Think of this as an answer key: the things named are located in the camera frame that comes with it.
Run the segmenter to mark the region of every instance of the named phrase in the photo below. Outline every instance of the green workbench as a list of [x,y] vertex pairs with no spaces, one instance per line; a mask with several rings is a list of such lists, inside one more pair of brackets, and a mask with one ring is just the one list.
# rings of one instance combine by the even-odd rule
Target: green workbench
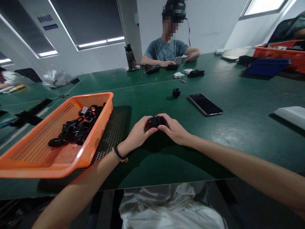
[[[242,74],[246,67],[220,59],[213,53],[203,54],[186,68],[205,69],[205,76],[185,80],[174,79],[175,71],[160,70],[152,75],[140,75],[144,70],[126,72],[115,69],[78,76],[78,84],[47,90],[40,83],[12,94],[0,95],[0,107],[10,114],[29,108],[43,98],[53,98],[46,117],[66,99],[79,94],[111,91],[113,112],[92,163],[113,144],[127,136],[133,125],[145,115],[167,113],[177,119],[190,133],[223,145],[248,152],[287,169],[305,171],[305,131],[272,113],[280,107],[305,106],[305,82],[280,76],[266,80]],[[181,96],[173,99],[174,88]],[[222,115],[205,117],[187,99],[189,94],[202,93],[219,106]],[[3,154],[24,136],[27,126],[16,132],[5,128],[0,133]],[[194,182],[234,177],[232,173],[201,153],[176,145],[164,133],[152,135],[140,148],[128,155],[111,173],[101,190],[149,185]],[[85,169],[78,169],[62,179],[0,179],[0,199],[38,197],[57,194]]]

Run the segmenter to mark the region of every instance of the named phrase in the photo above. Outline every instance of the plastic bag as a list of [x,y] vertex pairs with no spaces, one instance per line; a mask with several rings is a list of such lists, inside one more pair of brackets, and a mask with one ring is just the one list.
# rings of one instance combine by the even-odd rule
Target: plastic bag
[[70,84],[72,76],[62,70],[53,69],[43,74],[43,83],[47,89],[56,89],[66,84]]

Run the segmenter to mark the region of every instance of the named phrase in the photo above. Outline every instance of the green shirt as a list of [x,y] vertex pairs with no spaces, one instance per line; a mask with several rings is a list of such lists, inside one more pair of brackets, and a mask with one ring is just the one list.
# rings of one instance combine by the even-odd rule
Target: green shirt
[[171,40],[170,43],[165,43],[161,38],[158,38],[150,43],[144,56],[161,61],[174,60],[176,57],[182,56],[188,47],[180,40]]

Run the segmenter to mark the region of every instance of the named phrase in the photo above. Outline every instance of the window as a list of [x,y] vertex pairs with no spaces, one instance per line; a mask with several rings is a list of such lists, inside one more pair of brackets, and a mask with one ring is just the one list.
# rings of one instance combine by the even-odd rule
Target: window
[[51,0],[78,50],[125,42],[116,0]]
[[288,0],[249,0],[239,20],[279,13]]
[[7,58],[2,52],[0,52],[0,66],[10,64],[13,64],[13,62],[9,58]]
[[56,52],[18,0],[1,0],[0,14],[1,19],[12,27],[39,57],[50,51]]

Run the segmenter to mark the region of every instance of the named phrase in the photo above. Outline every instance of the black phone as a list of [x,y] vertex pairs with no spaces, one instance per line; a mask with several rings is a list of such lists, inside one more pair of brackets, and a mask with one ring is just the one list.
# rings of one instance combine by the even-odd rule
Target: black phone
[[223,113],[223,110],[201,93],[192,94],[188,97],[206,116],[221,115]]

